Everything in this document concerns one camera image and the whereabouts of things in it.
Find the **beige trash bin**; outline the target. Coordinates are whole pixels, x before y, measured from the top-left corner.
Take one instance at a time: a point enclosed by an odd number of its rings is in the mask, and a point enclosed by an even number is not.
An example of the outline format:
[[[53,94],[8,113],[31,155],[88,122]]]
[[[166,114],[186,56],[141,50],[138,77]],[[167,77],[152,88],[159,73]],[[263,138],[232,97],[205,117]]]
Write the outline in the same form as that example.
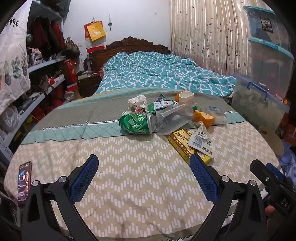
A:
[[[285,149],[279,136],[266,126],[260,126],[258,131],[269,144],[276,156],[282,156]]]

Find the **stacked clear storage box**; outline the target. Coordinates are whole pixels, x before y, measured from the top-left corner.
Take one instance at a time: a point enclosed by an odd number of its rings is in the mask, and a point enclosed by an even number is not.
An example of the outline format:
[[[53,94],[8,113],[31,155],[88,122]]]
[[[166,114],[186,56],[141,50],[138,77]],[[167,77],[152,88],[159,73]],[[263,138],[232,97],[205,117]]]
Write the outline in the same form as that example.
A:
[[[249,37],[251,79],[270,93],[284,99],[292,78],[294,56],[286,49],[263,39]]]

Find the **orange peel piece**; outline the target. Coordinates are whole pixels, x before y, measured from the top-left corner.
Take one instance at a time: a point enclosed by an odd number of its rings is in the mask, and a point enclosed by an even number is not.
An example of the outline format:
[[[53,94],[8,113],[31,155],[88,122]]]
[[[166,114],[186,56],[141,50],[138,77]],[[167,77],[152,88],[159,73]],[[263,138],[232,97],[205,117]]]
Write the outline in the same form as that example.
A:
[[[210,114],[195,110],[194,111],[194,121],[196,123],[202,122],[205,125],[205,127],[209,127],[209,126],[213,125],[215,118],[214,118],[214,116],[211,116]]]

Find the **white cactus print fabric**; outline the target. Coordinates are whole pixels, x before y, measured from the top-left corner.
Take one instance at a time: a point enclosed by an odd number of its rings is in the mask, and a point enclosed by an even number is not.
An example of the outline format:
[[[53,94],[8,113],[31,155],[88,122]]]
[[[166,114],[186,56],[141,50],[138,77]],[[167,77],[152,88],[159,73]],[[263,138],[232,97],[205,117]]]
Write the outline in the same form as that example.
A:
[[[32,1],[18,8],[1,32],[1,113],[30,90],[27,26]]]

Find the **blue clothing pile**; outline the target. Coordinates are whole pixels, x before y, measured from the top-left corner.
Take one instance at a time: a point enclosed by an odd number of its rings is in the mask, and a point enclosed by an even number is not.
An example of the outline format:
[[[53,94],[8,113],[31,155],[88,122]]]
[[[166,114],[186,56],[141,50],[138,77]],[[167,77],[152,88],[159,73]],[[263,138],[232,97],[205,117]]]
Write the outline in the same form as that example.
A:
[[[289,170],[295,170],[295,146],[282,141],[284,147],[284,153],[278,158],[280,166],[283,172],[289,172]]]

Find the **red gift box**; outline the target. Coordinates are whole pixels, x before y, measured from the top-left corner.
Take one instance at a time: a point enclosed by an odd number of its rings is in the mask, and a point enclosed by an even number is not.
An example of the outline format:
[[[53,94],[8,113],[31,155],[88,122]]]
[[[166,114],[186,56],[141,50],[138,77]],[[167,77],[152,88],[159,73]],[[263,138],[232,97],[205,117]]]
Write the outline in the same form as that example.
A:
[[[76,76],[75,65],[72,60],[65,60],[62,64],[62,71],[65,77],[65,81],[67,83],[68,91],[76,91],[78,90],[78,78]]]

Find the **green white snack wrapper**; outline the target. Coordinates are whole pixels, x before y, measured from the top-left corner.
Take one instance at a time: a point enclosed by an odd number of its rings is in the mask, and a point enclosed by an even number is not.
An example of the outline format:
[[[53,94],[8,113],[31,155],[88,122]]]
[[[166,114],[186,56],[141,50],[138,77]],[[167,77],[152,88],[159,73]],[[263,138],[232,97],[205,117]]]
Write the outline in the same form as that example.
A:
[[[163,101],[153,102],[148,105],[148,111],[156,111],[159,109],[167,108],[169,106],[173,106],[174,104],[176,104],[176,102],[173,100],[163,100]]]

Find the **crumpled white paper wrapper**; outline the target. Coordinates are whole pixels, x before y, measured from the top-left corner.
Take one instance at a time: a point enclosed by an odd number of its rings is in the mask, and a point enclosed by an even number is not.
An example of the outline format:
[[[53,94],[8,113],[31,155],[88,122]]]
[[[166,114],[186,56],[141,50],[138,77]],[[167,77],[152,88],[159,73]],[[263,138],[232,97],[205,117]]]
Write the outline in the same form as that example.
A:
[[[147,99],[144,95],[133,97],[127,102],[129,111],[135,112],[137,114],[143,114],[148,111]]]

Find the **yellow cardboard box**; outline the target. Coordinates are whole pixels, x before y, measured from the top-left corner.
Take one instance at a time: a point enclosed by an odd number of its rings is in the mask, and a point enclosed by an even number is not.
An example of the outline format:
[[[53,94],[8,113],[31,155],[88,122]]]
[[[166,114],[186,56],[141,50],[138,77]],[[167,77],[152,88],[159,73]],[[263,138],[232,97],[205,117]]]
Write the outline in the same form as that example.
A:
[[[175,131],[168,136],[168,141],[171,145],[176,149],[176,151],[181,155],[181,157],[185,160],[185,162],[189,165],[190,164],[190,157],[193,154],[198,154],[199,157],[204,161],[205,164],[208,164],[211,161],[209,156],[199,152],[198,150],[190,147],[188,145],[188,141],[191,137],[191,133],[186,130],[182,129],[179,131]]]

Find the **top storage box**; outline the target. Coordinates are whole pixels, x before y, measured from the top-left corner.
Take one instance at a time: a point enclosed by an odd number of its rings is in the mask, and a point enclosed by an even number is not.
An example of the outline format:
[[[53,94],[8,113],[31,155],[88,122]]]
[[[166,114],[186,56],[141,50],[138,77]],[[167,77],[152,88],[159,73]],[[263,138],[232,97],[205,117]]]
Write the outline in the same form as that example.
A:
[[[257,6],[244,6],[243,9],[248,17],[252,37],[266,40],[290,51],[289,33],[272,10]]]

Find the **yellow red wall calendar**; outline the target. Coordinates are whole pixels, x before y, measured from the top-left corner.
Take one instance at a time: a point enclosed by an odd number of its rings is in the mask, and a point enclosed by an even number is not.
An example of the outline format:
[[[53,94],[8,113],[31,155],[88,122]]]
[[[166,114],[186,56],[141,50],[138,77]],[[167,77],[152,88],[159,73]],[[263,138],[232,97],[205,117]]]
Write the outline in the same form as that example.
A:
[[[87,53],[105,48],[106,32],[102,21],[92,21],[85,24],[84,35]]]

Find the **pink paper cup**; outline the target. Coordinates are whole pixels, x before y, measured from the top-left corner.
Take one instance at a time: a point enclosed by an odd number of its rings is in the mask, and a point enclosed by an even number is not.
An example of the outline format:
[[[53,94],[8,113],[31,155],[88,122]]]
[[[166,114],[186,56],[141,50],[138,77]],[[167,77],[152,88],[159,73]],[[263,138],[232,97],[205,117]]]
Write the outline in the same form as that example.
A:
[[[179,93],[178,105],[185,106],[189,109],[193,107],[194,93],[190,91],[182,91]]]

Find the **dark wooden headboard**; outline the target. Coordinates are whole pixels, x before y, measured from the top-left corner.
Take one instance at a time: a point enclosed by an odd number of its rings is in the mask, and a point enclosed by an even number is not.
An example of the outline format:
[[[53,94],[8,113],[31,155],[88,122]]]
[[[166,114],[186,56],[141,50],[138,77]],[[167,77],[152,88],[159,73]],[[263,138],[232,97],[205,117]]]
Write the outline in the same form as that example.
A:
[[[117,53],[132,54],[133,52],[158,52],[161,54],[170,54],[168,47],[164,45],[155,45],[153,42],[138,39],[135,37],[127,37],[120,41],[115,41],[106,45],[105,49],[96,50],[89,54],[90,67],[94,71],[98,71],[110,58]]]

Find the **crushed green soda can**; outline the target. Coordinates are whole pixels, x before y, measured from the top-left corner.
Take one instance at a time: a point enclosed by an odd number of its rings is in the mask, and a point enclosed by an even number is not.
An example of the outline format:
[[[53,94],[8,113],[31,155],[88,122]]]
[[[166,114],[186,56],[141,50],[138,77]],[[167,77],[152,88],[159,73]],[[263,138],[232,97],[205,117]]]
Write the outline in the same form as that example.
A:
[[[119,126],[131,134],[150,135],[156,130],[156,119],[152,113],[138,114],[126,111],[119,119]]]

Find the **teal patterned duvet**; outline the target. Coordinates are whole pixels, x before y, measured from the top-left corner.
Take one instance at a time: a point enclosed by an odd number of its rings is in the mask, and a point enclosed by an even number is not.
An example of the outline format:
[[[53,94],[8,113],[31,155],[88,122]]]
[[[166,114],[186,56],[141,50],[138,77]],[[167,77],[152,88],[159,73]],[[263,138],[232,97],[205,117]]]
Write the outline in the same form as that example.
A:
[[[225,76],[197,65],[190,58],[173,54],[138,51],[117,53],[103,67],[96,94],[121,88],[168,88],[204,93],[217,97],[230,95],[233,76]]]

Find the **beige chevron bed blanket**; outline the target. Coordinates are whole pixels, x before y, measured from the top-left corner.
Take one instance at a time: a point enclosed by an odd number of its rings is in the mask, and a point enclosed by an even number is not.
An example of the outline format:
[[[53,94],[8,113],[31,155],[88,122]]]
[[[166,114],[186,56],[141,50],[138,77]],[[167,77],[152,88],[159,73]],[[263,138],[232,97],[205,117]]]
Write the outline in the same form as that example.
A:
[[[8,166],[4,188],[17,199],[19,166],[31,179],[55,182],[95,154],[99,168],[76,208],[98,240],[189,240],[210,209],[189,165],[157,133],[128,135],[118,120],[127,101],[153,102],[175,91],[119,89],[64,104],[23,140]]]

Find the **black smartphone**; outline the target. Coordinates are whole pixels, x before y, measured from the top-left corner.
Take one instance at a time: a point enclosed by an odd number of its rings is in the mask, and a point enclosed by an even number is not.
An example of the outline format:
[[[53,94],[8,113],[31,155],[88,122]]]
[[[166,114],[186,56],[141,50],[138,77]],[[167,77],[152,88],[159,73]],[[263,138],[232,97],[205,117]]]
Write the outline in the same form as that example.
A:
[[[31,186],[32,162],[28,161],[19,166],[18,170],[18,205],[24,205]]]

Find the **brown handbag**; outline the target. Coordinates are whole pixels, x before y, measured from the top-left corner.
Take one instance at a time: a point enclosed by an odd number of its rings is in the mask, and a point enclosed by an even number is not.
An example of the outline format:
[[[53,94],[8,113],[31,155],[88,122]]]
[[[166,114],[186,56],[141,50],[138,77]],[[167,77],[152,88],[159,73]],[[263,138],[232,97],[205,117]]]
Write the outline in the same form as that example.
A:
[[[62,55],[70,59],[80,56],[79,47],[72,41],[71,37],[68,37],[66,39],[66,43],[62,51]]]

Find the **grey metal shelf unit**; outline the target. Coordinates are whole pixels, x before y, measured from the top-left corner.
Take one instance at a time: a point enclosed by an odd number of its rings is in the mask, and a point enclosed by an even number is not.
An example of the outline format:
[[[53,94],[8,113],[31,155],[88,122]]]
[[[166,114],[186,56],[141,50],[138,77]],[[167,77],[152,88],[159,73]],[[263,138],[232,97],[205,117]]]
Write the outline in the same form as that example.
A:
[[[43,15],[46,18],[49,18],[49,20],[57,21],[58,24],[62,24],[63,18],[58,12],[54,11],[49,6],[44,5],[41,1],[32,1],[28,21],[31,22],[39,15]],[[18,110],[18,122],[4,138],[1,138],[1,164],[4,165],[4,167],[8,167],[13,157],[13,153],[9,148],[9,145],[21,128],[22,124],[29,117],[32,111],[38,106],[38,104],[43,101],[46,95],[52,92],[53,89],[60,85],[64,80],[65,78],[61,78],[52,86],[48,87],[48,89],[44,92],[37,92],[31,96],[24,93],[17,100],[17,103],[20,105],[20,110]]]

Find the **floral beige curtain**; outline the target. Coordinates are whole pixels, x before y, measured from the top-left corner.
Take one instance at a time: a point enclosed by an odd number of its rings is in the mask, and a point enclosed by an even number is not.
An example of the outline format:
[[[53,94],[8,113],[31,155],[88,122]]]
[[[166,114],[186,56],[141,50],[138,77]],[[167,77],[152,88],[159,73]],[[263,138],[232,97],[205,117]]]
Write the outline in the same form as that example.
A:
[[[251,72],[245,1],[170,1],[171,53],[223,75]]]

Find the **clear plastic bottle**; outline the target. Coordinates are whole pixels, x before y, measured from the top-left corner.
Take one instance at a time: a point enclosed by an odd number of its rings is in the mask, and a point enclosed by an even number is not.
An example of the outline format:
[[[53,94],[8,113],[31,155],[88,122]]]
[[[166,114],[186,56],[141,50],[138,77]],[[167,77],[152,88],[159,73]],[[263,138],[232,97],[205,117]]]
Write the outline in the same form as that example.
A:
[[[156,115],[156,133],[167,136],[191,123],[195,110],[194,104],[181,104]]]

